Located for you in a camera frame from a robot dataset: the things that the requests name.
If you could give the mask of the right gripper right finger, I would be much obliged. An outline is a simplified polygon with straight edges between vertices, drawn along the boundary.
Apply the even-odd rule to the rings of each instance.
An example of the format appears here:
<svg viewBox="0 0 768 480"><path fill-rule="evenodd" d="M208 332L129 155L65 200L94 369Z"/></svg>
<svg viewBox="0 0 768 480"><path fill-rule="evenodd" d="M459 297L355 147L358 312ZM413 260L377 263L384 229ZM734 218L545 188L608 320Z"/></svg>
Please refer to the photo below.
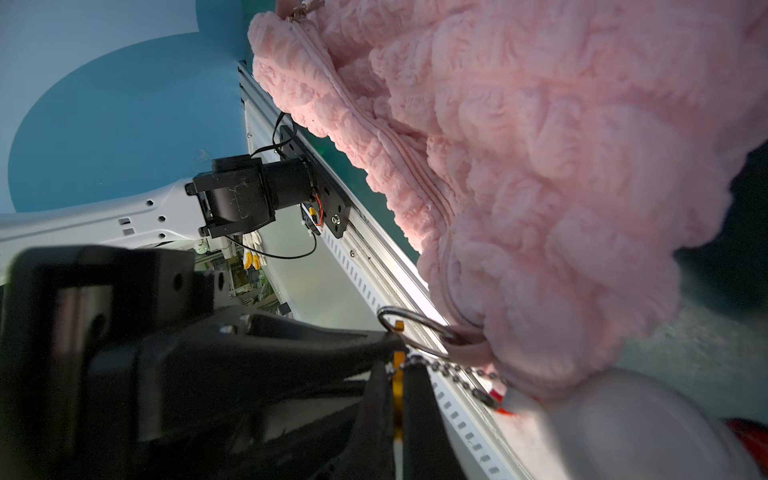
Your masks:
<svg viewBox="0 0 768 480"><path fill-rule="evenodd" d="M423 364L405 368L402 433L404 479L466 479Z"/></svg>

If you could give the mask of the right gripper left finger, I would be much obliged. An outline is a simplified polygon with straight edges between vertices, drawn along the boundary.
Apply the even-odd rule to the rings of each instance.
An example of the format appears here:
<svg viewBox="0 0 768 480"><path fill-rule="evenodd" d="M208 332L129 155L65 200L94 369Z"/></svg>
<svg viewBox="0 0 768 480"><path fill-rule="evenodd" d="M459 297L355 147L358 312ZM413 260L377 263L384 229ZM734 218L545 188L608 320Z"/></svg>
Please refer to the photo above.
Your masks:
<svg viewBox="0 0 768 480"><path fill-rule="evenodd" d="M367 380L338 381L298 398L313 414L294 432L289 479L394 479L394 401L386 364Z"/></svg>

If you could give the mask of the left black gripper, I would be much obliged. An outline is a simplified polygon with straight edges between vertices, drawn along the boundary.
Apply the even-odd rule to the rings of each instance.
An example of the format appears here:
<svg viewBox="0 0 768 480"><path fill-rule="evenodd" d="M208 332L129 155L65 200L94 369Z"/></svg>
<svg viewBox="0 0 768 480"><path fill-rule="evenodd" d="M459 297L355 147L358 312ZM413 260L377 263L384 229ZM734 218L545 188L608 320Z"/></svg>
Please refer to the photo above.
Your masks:
<svg viewBox="0 0 768 480"><path fill-rule="evenodd" d="M247 479L251 413L386 362L394 333L252 312L189 253L31 248L1 321L5 479Z"/></svg>

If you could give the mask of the white red kitty plush charm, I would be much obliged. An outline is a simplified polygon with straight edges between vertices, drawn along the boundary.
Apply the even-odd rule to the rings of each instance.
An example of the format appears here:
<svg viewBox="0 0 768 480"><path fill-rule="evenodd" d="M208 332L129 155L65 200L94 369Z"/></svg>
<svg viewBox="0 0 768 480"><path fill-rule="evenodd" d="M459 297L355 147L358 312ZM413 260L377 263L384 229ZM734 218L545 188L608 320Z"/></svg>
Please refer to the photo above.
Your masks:
<svg viewBox="0 0 768 480"><path fill-rule="evenodd" d="M726 424L647 376L613 369L553 401L508 389L496 421L535 479L762 479Z"/></svg>

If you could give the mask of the pink fluffy knitted bag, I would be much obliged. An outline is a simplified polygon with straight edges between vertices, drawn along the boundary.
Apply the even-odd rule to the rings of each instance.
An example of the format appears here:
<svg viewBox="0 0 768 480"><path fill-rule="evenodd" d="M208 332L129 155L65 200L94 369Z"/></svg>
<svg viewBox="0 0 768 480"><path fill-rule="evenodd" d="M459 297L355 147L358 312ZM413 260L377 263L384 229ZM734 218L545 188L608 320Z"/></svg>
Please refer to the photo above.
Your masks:
<svg viewBox="0 0 768 480"><path fill-rule="evenodd" d="M763 1L281 1L248 39L386 197L452 358L538 398L676 316L767 137Z"/></svg>

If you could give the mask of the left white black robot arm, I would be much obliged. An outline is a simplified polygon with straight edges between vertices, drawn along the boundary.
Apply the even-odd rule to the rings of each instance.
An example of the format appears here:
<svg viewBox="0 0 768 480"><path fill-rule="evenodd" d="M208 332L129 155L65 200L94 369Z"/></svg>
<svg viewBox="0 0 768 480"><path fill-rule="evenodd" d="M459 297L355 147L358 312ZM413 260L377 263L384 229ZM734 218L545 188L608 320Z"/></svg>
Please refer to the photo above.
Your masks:
<svg viewBox="0 0 768 480"><path fill-rule="evenodd" d="M248 232L313 170L245 156L142 195L17 215L1 319L5 479L392 479L392 333L229 303L165 243Z"/></svg>

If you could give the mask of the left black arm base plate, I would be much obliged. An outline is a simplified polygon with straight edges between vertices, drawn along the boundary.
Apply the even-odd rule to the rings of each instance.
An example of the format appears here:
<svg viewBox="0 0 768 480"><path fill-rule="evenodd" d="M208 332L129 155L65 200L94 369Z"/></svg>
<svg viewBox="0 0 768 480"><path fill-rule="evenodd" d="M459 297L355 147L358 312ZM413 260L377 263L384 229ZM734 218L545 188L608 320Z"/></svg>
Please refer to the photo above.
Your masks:
<svg viewBox="0 0 768 480"><path fill-rule="evenodd" d="M309 176L310 194L301 203L305 224L317 235L329 234L342 239L349 224L352 202L341 185L325 168L321 159L310 151L305 143L294 135L288 125L277 130L277 139L290 142L280 148L287 160L298 159Z"/></svg>

